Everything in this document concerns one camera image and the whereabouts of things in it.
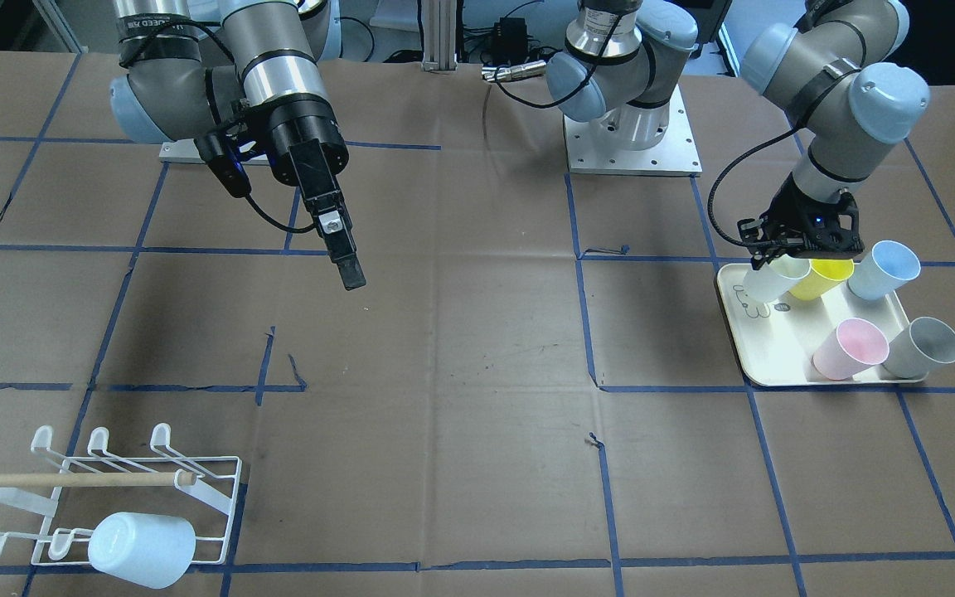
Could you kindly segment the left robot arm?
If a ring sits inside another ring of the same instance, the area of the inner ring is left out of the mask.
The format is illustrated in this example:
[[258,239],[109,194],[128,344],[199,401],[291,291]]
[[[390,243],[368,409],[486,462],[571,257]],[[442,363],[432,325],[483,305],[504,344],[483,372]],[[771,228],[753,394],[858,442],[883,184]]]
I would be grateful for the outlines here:
[[[807,1],[796,24],[767,27],[740,76],[783,110],[791,132],[812,132],[806,155],[731,245],[755,269],[784,256],[848,260],[864,250],[854,192],[928,106],[928,83],[890,63],[909,33],[899,1]],[[642,121],[635,148],[659,143],[668,103],[698,47],[698,26],[667,1],[580,1],[565,48],[547,61],[552,105],[576,122]]]

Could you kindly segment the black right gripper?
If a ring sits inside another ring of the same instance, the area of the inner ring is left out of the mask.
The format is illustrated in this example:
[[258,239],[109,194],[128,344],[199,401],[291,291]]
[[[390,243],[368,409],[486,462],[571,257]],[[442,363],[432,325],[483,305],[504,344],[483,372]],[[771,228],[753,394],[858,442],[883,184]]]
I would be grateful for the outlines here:
[[[276,180],[298,188],[304,207],[316,212],[316,231],[345,289],[365,286],[350,215],[337,182],[349,155],[329,102],[317,95],[289,95],[240,107],[197,138],[207,137],[228,138],[238,146],[254,141],[268,156]],[[231,196],[241,199],[253,190],[242,163],[215,158],[207,166]]]

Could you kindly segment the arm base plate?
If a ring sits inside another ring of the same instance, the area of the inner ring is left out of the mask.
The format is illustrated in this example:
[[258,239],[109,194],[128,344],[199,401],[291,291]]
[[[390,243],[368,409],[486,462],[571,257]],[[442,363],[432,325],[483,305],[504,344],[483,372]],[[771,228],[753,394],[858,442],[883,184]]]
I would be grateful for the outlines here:
[[562,121],[572,173],[689,177],[704,170],[679,86],[658,109],[626,104],[599,120]]
[[183,165],[209,165],[215,158],[230,158],[239,163],[270,164],[268,156],[260,152],[254,141],[241,146],[231,139],[213,137],[167,141],[162,144],[159,160],[163,163],[183,163]]

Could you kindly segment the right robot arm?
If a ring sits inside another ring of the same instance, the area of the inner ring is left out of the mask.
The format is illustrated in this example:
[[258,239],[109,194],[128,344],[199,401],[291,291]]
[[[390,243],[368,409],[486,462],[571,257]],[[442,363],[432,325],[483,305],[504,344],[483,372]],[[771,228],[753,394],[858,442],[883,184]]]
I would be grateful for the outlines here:
[[327,1],[117,1],[120,65],[110,104],[137,143],[190,139],[233,197],[253,200],[243,163],[265,156],[299,191],[345,288],[366,283],[337,175],[347,144],[316,63]]

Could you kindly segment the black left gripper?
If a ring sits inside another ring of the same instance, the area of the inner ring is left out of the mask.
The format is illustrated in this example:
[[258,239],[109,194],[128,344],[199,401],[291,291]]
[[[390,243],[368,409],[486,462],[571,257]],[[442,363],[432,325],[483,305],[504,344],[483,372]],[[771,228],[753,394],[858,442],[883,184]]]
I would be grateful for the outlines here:
[[751,264],[763,267],[777,258],[852,260],[864,252],[859,208],[851,192],[835,192],[832,201],[811,199],[786,178],[772,204],[757,219],[738,222],[740,241]]

